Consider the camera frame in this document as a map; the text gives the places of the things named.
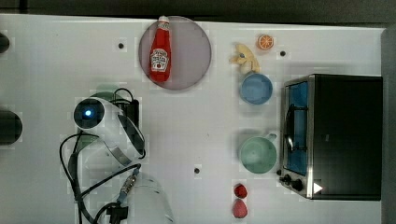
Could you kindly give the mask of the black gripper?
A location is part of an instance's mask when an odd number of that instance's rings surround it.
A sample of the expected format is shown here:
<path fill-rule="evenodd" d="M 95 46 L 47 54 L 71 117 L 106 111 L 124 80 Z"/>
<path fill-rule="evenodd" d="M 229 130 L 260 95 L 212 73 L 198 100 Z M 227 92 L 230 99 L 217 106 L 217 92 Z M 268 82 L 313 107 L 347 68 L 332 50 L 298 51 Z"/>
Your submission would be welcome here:
<path fill-rule="evenodd" d="M 129 122 L 133 123 L 136 128 L 139 127 L 139 102 L 137 100 L 116 99 L 111 100 L 111 103 L 122 110 L 120 123 L 123 127 L 126 127 Z"/>

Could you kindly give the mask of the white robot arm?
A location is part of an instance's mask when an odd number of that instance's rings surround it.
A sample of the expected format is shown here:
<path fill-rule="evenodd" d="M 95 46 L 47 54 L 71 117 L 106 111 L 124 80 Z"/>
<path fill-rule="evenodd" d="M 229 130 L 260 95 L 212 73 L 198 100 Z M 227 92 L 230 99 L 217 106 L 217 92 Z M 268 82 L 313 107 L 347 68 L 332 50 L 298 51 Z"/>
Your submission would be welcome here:
<path fill-rule="evenodd" d="M 82 224 L 175 224 L 162 186 L 142 172 L 145 138 L 125 111 L 90 97 L 73 119 L 77 140 L 64 170 Z"/>

